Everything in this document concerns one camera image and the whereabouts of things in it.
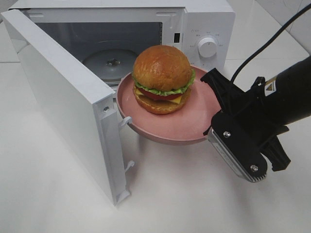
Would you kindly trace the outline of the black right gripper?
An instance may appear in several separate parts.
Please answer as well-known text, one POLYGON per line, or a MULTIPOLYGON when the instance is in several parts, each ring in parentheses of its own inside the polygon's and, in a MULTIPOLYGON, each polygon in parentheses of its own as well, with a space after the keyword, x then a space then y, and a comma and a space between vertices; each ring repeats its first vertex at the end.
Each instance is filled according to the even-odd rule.
POLYGON ((216 68, 201 77, 213 90, 223 112, 233 117, 255 145, 264 146, 263 154, 272 165, 272 171, 285 170, 291 160, 284 151, 278 135, 289 129, 264 107, 264 94, 260 88, 244 92, 235 84, 228 93, 230 81, 216 68))

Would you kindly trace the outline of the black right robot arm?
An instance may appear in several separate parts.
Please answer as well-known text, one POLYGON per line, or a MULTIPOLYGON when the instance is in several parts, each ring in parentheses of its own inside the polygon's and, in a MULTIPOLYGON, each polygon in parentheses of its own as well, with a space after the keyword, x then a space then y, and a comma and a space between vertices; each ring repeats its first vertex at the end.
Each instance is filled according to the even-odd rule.
POLYGON ((257 77, 248 91, 231 84, 213 69, 201 78, 213 90, 220 111, 211 120, 225 155, 251 176, 261 176, 267 163, 273 171, 287 168, 290 159, 278 135, 288 125, 311 114, 311 60, 306 58, 275 77, 257 77))

